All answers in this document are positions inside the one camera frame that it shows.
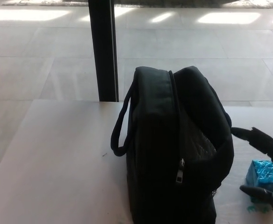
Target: zipper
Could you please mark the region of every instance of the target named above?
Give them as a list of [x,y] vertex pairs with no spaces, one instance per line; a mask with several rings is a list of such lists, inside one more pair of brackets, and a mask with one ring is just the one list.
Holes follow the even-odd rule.
[[178,125],[178,129],[179,129],[178,143],[179,143],[179,157],[180,157],[180,159],[179,159],[178,171],[177,171],[177,175],[176,175],[176,184],[181,185],[183,182],[183,171],[185,168],[184,151],[183,151],[183,147],[182,147],[183,136],[182,136],[182,129],[181,129],[181,124],[180,124],[180,109],[179,109],[179,104],[178,104],[178,94],[177,94],[177,90],[176,90],[176,83],[175,83],[175,79],[174,79],[174,75],[173,75],[172,71],[169,71],[169,75],[170,75],[170,80],[172,83],[174,104],[175,104],[175,110],[177,113],[177,125]]

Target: floor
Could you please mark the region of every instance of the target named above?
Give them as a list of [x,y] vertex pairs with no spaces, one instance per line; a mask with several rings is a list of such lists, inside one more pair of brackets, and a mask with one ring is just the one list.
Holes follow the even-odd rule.
[[[120,97],[137,66],[195,65],[224,105],[273,107],[273,9],[116,8]],[[86,7],[0,7],[0,161],[32,100],[97,101]]]

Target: sunlight patch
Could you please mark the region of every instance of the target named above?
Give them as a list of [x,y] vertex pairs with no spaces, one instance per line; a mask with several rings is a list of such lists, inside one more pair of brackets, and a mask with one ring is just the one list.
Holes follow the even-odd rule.
[[198,20],[212,24],[249,24],[260,17],[259,13],[209,13]]

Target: zipper pull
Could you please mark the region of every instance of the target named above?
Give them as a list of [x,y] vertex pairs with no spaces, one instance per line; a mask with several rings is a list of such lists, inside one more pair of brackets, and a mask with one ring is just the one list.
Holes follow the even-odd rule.
[[183,180],[183,170],[184,170],[184,159],[182,158],[179,162],[179,168],[178,168],[178,172],[177,172],[177,176],[176,176],[176,184],[182,184],[182,180]]

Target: black bag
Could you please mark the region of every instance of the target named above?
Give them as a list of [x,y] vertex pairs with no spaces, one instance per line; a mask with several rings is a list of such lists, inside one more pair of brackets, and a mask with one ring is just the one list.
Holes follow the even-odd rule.
[[[128,108],[128,134],[119,147]],[[234,157],[231,119],[196,67],[138,67],[111,137],[126,154],[134,224],[214,224],[213,196]]]

